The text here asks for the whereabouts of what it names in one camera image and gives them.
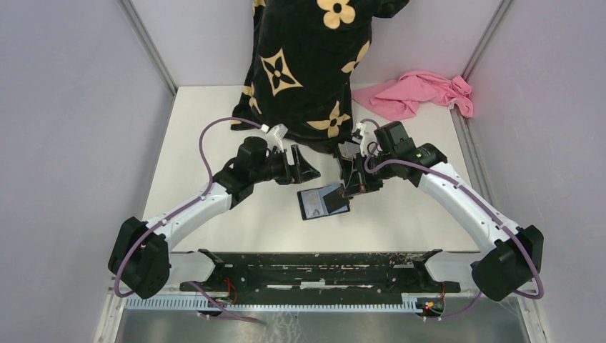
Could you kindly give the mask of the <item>black plastic bin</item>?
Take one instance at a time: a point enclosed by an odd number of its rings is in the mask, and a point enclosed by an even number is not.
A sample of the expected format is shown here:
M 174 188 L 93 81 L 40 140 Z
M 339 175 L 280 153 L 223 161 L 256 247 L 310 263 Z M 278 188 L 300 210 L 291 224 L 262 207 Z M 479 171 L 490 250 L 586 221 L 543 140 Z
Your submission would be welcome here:
M 332 147 L 332 156 L 339 164 L 352 164 L 357 159 L 364 159 L 360 154 L 359 144 L 354 141 L 336 143 Z

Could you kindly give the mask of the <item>black leather card holder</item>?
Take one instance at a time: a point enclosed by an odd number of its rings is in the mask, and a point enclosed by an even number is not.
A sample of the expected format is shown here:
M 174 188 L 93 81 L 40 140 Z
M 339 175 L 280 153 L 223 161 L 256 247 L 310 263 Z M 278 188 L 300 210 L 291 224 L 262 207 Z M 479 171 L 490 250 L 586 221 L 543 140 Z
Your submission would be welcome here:
M 308 221 L 350 212 L 350 201 L 344 191 L 344 185 L 336 183 L 297 192 L 302 219 Z

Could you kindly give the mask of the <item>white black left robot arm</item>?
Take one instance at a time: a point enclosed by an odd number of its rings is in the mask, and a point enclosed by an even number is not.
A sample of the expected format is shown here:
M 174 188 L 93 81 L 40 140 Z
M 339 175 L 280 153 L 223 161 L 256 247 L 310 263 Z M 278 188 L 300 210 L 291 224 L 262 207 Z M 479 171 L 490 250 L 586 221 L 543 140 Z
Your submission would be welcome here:
M 302 184 L 320 176 L 296 144 L 288 149 L 270 148 L 261 137 L 247 137 L 237 155 L 212 175 L 202 191 L 151 219 L 131 217 L 122 223 L 108 261 L 115 295 L 149 299 L 166 286 L 186 282 L 210 291 L 219 289 L 225 280 L 219 267 L 222 260 L 204 249 L 175 254 L 176 245 L 242 203 L 258 183 Z

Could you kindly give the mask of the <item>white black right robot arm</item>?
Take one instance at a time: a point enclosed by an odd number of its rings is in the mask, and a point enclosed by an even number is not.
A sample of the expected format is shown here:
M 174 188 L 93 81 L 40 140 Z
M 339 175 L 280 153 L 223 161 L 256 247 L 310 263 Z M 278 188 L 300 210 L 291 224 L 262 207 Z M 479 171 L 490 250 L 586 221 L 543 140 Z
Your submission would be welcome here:
M 466 231 L 475 253 L 436 249 L 426 253 L 413 271 L 416 288 L 430 292 L 441 282 L 472 284 L 486 297 L 500 301 L 516 294 L 541 299 L 540 278 L 544 235 L 535 226 L 521 227 L 481 197 L 435 145 L 417 146 L 402 123 L 394 121 L 368 129 L 371 120 L 357 123 L 352 139 L 338 143 L 344 195 L 379 191 L 384 181 L 398 178 L 433 198 Z

